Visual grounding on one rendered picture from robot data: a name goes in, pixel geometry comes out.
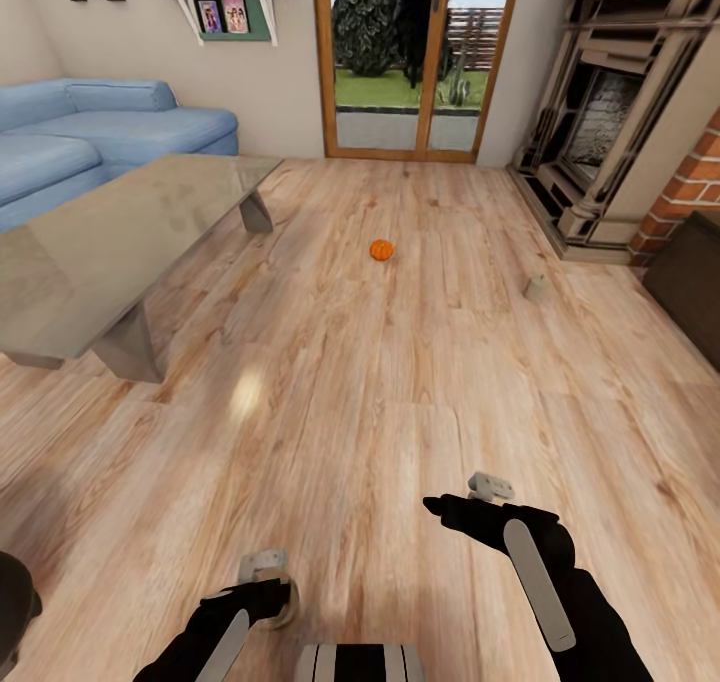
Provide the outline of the cauldron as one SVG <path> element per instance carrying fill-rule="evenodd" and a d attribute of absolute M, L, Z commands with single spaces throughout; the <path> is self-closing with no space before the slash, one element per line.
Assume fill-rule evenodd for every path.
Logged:
<path fill-rule="evenodd" d="M 0 682 L 17 666 L 11 656 L 29 621 L 41 613 L 31 571 L 14 555 L 0 551 Z"/>

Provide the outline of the pillar candle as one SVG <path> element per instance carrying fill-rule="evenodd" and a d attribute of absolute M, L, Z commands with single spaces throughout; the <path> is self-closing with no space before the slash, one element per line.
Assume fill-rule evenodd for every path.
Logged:
<path fill-rule="evenodd" d="M 291 592 L 289 603 L 285 603 L 281 607 L 281 613 L 277 617 L 267 617 L 265 619 L 259 619 L 254 624 L 260 629 L 283 629 L 293 621 L 299 608 L 299 590 L 296 587 L 296 583 L 280 569 L 273 568 L 266 570 L 258 575 L 259 581 L 267 581 L 269 579 L 281 579 L 281 584 L 290 583 Z"/>
<path fill-rule="evenodd" d="M 532 275 L 522 293 L 523 298 L 528 302 L 538 304 L 544 299 L 551 284 L 550 278 L 547 278 L 545 275 Z"/>

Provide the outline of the pumpkin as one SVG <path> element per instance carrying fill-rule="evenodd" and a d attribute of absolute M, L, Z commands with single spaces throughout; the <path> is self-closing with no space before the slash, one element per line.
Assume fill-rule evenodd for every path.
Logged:
<path fill-rule="evenodd" d="M 377 239 L 369 250 L 371 256 L 378 261 L 386 261 L 391 258 L 394 252 L 392 243 L 385 241 L 385 239 Z"/>

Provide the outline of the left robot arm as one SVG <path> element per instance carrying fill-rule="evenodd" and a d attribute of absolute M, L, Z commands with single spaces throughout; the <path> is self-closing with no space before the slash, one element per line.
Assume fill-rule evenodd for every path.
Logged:
<path fill-rule="evenodd" d="M 250 624 L 277 617 L 289 603 L 291 585 L 281 579 L 259 581 L 258 573 L 289 565 L 286 549 L 244 554 L 237 586 L 200 600 L 186 632 L 133 682 L 223 682 L 246 643 Z"/>

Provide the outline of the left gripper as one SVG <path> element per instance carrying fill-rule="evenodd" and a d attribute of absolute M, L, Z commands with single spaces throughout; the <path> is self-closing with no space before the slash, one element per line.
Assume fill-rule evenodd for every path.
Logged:
<path fill-rule="evenodd" d="M 277 617 L 281 613 L 281 607 L 289 603 L 291 585 L 281 584 L 281 579 L 269 579 L 259 583 L 245 583 L 237 585 L 235 589 L 246 591 L 254 603 L 253 621 L 267 617 Z"/>

